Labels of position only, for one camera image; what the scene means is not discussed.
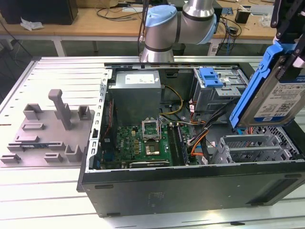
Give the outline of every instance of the yellow wire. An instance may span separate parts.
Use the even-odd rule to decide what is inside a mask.
[[[179,99],[180,99],[180,106],[179,106],[178,110],[176,110],[176,111],[165,112],[165,113],[159,113],[159,114],[160,114],[160,115],[173,115],[173,114],[175,114],[175,113],[181,111],[181,109],[182,109],[182,107],[183,107],[183,100],[182,100],[182,97],[178,94],[178,92],[176,92],[172,87],[167,86],[167,85],[166,85],[165,87],[171,89],[171,90],[179,97]]]

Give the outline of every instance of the green circuit board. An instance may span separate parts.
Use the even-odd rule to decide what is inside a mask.
[[[187,126],[180,126],[185,143],[190,137]],[[152,135],[156,133],[156,128],[145,126],[145,134]],[[105,162],[107,165],[114,163],[132,163],[139,161],[158,161],[164,160],[172,166],[172,157],[167,135],[167,125],[161,126],[161,139],[158,142],[158,155],[147,155],[143,138],[142,126],[119,126],[116,138],[116,151],[112,161]]]

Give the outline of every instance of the open computer tower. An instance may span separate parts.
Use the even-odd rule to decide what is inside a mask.
[[[228,121],[249,64],[105,68],[79,180],[100,217],[269,206],[304,184],[305,135],[295,122]]]

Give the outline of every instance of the light blue joint cap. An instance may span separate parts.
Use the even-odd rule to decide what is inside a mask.
[[[172,19],[177,13],[177,9],[174,6],[160,5],[152,7],[147,12],[146,25],[147,27],[153,27],[166,23]]]
[[[215,28],[216,28],[216,23],[217,23],[217,18],[216,18],[216,15],[214,14],[213,24],[210,27],[210,30],[208,31],[207,35],[203,38],[203,40],[200,41],[198,44],[208,43],[210,41],[210,39],[212,39]]]

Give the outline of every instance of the table leg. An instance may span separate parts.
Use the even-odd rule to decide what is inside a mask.
[[[99,47],[97,45],[97,41],[92,41],[92,44],[93,44],[93,51],[94,52],[98,52],[99,51]]]
[[[14,49],[9,39],[0,40],[0,42],[7,50],[12,51]]]
[[[216,55],[219,44],[220,44],[219,41],[213,41],[213,40],[211,40],[211,44],[210,44],[210,47],[209,47],[208,56],[215,56],[215,55]]]
[[[56,48],[56,51],[57,51],[57,55],[58,56],[67,56],[66,55],[66,51],[61,43],[61,40],[60,39],[55,39],[53,40],[54,42],[54,45],[55,45],[55,48]]]

